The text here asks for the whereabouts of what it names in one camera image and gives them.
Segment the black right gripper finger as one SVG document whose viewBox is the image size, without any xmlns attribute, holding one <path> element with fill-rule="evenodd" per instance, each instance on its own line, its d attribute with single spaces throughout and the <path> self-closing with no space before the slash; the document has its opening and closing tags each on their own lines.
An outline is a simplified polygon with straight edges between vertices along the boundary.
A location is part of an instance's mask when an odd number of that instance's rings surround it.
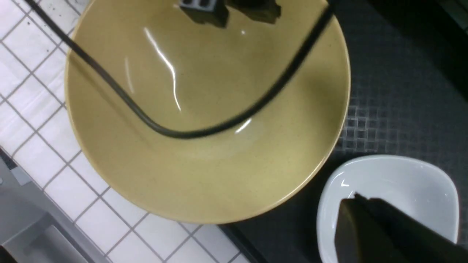
<svg viewBox="0 0 468 263">
<path fill-rule="evenodd" d="M 340 202 L 340 263 L 466 263 L 467 251 L 385 200 L 356 194 Z"/>
</svg>

